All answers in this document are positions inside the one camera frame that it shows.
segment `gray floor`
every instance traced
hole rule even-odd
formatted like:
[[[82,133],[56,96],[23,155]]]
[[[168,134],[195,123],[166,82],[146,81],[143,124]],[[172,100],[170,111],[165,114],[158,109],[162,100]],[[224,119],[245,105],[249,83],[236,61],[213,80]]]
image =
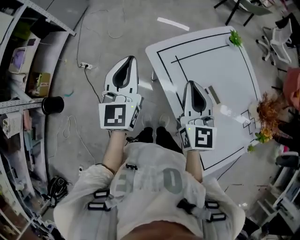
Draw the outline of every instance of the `gray floor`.
[[[145,54],[145,48],[153,43],[188,33],[178,27],[158,22],[158,17],[184,24],[190,27],[189,32],[224,26],[233,3],[228,1],[215,10],[213,6],[217,3],[218,0],[124,0],[126,13],[124,23],[121,0],[91,1],[82,27],[78,60],[98,65],[97,68],[87,72],[98,95],[104,90],[105,75],[111,67],[128,55],[135,56],[140,78],[139,93],[145,98],[141,114],[151,113],[154,123],[160,114],[169,114],[171,123],[168,130],[176,138],[175,119],[159,82],[151,81],[152,68]],[[93,13],[99,9],[108,9],[109,12]],[[270,92],[271,85],[278,84],[276,67],[272,66],[270,61],[262,60],[263,53],[255,43],[255,39],[263,34],[262,26],[274,27],[274,22],[281,19],[279,11],[273,10],[274,13],[271,15],[255,16],[246,27],[242,24],[249,13],[244,11],[237,11],[230,22],[243,39],[261,93]],[[108,29],[111,36],[122,36],[112,39],[107,34]],[[109,140],[108,132],[99,127],[98,99],[85,78],[83,68],[78,68],[76,64],[78,38],[79,34],[70,37],[66,43],[61,55],[62,61],[57,67],[52,83],[52,95],[64,97],[65,109],[61,114],[48,117],[47,128],[47,155],[50,157],[55,153],[56,134],[60,125],[63,125],[58,134],[57,152],[49,159],[49,163],[53,174],[59,173],[72,183],[78,179],[79,166],[87,168],[94,160],[76,134],[74,118],[70,119],[70,137],[64,138],[62,129],[67,123],[67,116],[76,117],[78,133],[96,162],[101,162]],[[291,57],[294,59],[292,65],[296,66],[296,53],[292,52]],[[136,135],[141,129],[139,117],[132,135]],[[253,202],[261,185],[268,184],[276,171],[273,156],[275,149],[276,144],[273,141],[257,146],[254,153],[244,154],[220,179],[221,187],[227,189],[227,194],[245,209]],[[219,169],[208,177],[220,176],[229,166]]]

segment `white table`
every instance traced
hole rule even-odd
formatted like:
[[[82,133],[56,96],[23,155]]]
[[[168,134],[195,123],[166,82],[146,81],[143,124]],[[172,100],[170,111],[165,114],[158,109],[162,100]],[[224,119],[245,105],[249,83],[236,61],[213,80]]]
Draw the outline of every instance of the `white table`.
[[[233,29],[220,27],[192,32],[146,48],[177,119],[183,114],[187,81],[195,81],[204,88],[212,86],[221,102],[213,108],[216,148],[200,153],[204,175],[241,156],[250,143],[257,143],[248,107],[260,100],[261,94],[245,48],[226,43]]]

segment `shelving unit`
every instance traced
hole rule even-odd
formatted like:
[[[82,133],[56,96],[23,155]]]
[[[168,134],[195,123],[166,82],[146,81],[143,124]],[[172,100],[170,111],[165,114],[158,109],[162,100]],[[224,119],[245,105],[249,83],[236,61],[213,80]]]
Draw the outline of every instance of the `shelving unit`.
[[[75,32],[34,2],[30,0],[13,1],[16,2],[17,7],[18,5],[20,6],[15,11],[14,18],[0,44],[0,71],[1,76],[7,76],[5,81],[7,81],[7,85],[10,89],[15,89],[11,91],[10,98],[5,98],[5,101],[0,102],[0,115],[20,112],[22,119],[20,133],[9,139],[3,135],[3,140],[7,146],[0,146],[0,185],[2,189],[6,189],[5,193],[3,193],[5,202],[9,204],[17,217],[22,217],[24,221],[26,221],[23,225],[24,228],[19,229],[14,225],[14,222],[9,219],[8,216],[5,215],[5,211],[1,209],[0,215],[4,217],[8,225],[11,226],[11,229],[15,230],[18,234],[15,239],[19,240],[23,234],[27,234],[28,231],[30,231],[29,226],[42,228],[42,225],[37,224],[37,222],[40,224],[43,222],[40,214],[49,204],[49,201],[45,202],[41,198],[41,194],[46,190],[48,182],[45,160],[46,117],[41,110],[43,98],[29,97],[27,95],[28,93],[25,92],[25,90],[27,91],[26,84],[30,79],[30,72],[37,72],[49,73],[49,86],[51,85],[61,51],[68,36],[74,36]],[[13,31],[19,21],[24,21],[24,19],[35,21],[35,19],[37,20],[40,17],[45,17],[47,22],[51,23],[51,25],[55,25],[57,27],[55,31],[50,32],[44,39],[39,39],[33,33],[30,33],[28,39],[35,38],[36,41],[34,45],[28,45],[29,40],[27,42],[26,40],[22,42],[20,39],[18,41],[12,41],[12,38],[16,38],[15,32],[13,33]],[[12,74],[8,74],[7,70],[11,61],[10,53],[16,48],[15,46],[33,46],[31,53],[34,57],[29,58],[31,68],[28,72],[22,73],[23,75],[14,74],[16,78],[12,78]],[[24,134],[30,132],[30,130],[28,130],[24,133],[23,129],[23,111],[26,109],[29,110],[30,116],[34,118],[35,121],[38,121],[38,127],[40,128],[38,130],[40,131],[41,138],[30,139],[33,142],[32,146],[36,147],[38,151],[33,151],[33,149],[30,148],[27,149],[27,147],[30,146],[25,146]],[[0,239],[7,239],[7,237],[0,234]]]

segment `white cable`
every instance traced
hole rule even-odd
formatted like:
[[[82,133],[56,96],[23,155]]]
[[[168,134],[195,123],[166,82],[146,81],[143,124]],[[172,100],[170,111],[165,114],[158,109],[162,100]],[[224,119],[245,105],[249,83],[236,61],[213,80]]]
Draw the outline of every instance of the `white cable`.
[[[76,128],[77,136],[80,138],[80,140],[81,140],[82,144],[84,145],[85,149],[88,151],[88,153],[90,154],[90,156],[93,158],[94,164],[96,164],[95,158],[94,158],[93,155],[90,153],[90,151],[88,150],[87,146],[84,144],[82,138],[80,137],[80,135],[79,135],[79,133],[78,133],[76,117],[75,117],[74,115],[67,116],[67,122],[65,123],[65,126],[64,126],[64,128],[63,128],[63,130],[62,130],[62,136],[64,137],[64,139],[68,139],[68,138],[70,137],[70,133],[71,133],[71,132],[70,132],[70,127],[71,127],[71,121],[70,121],[70,118],[71,118],[71,117],[73,117],[74,120],[75,120],[75,128]],[[61,122],[60,122],[60,127],[58,128],[58,131],[57,131],[57,133],[56,133],[56,145],[55,145],[55,152],[54,152],[54,155],[51,156],[51,157],[49,157],[48,159],[53,158],[53,157],[55,157],[55,155],[56,155],[56,152],[57,152],[57,142],[58,142],[58,133],[60,132],[60,128],[61,128],[61,126],[62,126],[62,123],[63,123],[64,119],[65,119],[65,117],[62,118],[62,120],[61,120]],[[68,131],[69,131],[69,133],[68,133],[68,135],[65,135],[65,130],[66,130],[67,123],[68,123],[68,125],[69,125],[69,126],[68,126]]]
[[[97,10],[97,11],[95,11],[95,12],[89,13],[88,15],[95,14],[95,13],[101,12],[101,11],[105,11],[105,12],[109,13],[109,11],[108,11],[107,9],[99,9],[99,10]],[[126,17],[125,17],[125,9],[124,9],[124,0],[122,0],[122,11],[123,11],[124,24],[125,24],[125,23],[126,23]],[[76,56],[76,61],[77,61],[77,66],[78,66],[79,68],[81,67],[81,66],[79,65],[79,62],[78,62],[79,43],[80,43],[81,30],[82,30],[82,27],[83,27],[83,25],[84,25],[83,22],[84,22],[85,17],[86,17],[86,15],[84,14],[83,17],[82,17],[81,25],[80,25],[79,39],[78,39],[78,45],[77,45],[77,56]],[[109,19],[109,15],[107,16],[107,27],[106,27],[106,28],[107,28],[107,34],[108,34],[108,36],[109,36],[110,38],[112,38],[112,39],[118,39],[118,38],[122,37],[122,36],[124,35],[124,32],[125,32],[125,31],[123,31],[123,33],[122,33],[120,36],[118,36],[118,37],[113,37],[113,36],[110,34],[109,28],[108,28],[108,25],[109,25],[109,24],[108,24],[108,23],[109,23],[108,19]],[[87,30],[91,30],[91,31],[97,33],[98,36],[99,36],[99,38],[101,38],[101,37],[100,37],[100,33],[97,32],[96,30],[93,30],[93,29],[91,29],[91,28],[88,28],[87,26],[85,26],[85,28],[86,28]],[[97,67],[99,66],[100,57],[101,57],[101,52],[100,52],[99,57],[98,57],[97,65],[96,65],[95,67],[92,67],[91,69],[97,68]]]

